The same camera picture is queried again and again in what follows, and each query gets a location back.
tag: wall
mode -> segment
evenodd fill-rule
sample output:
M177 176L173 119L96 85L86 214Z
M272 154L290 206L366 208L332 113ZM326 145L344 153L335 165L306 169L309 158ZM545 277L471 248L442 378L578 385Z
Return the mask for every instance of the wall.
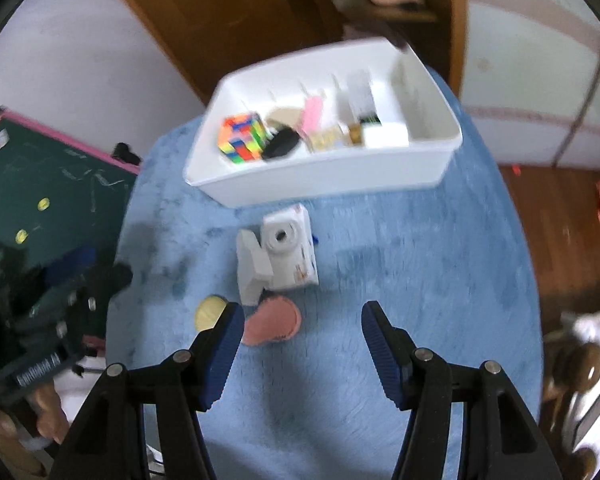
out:
M583 0L469 0L461 101L497 161L548 165L585 103L600 22ZM560 166L600 168L600 82Z
M25 0L0 34L0 105L139 155L204 110L122 0Z

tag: green chalkboard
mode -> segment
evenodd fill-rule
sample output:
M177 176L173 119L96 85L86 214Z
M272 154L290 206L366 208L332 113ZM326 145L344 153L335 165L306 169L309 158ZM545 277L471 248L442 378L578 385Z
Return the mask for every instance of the green chalkboard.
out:
M87 243L98 263L113 262L137 172L0 110L0 292ZM90 335L104 337L104 309L102 315Z

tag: colorful puzzle cube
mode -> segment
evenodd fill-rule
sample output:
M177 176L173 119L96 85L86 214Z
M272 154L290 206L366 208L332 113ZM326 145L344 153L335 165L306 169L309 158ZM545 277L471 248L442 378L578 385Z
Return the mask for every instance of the colorful puzzle cube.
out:
M267 129L258 114L227 117L218 133L218 148L235 164L260 158Z

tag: brown door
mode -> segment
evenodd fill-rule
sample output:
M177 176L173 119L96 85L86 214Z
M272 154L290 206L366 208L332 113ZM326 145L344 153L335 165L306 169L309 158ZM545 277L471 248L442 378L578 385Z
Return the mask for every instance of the brown door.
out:
M203 101L225 74L336 40L328 0L127 0Z

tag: yellow round object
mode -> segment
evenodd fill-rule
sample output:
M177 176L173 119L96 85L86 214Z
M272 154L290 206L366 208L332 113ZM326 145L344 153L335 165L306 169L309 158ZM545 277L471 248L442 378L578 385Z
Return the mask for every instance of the yellow round object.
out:
M27 236L29 236L29 233L27 233L24 229L20 229L20 231L16 233L16 243L20 245L24 242L24 240L27 239Z
M49 199L45 196L40 202L38 202L38 211L44 211L47 207L49 207Z
M222 311L226 307L227 300L220 296L207 296L198 304L194 322L196 330L202 332L216 326Z

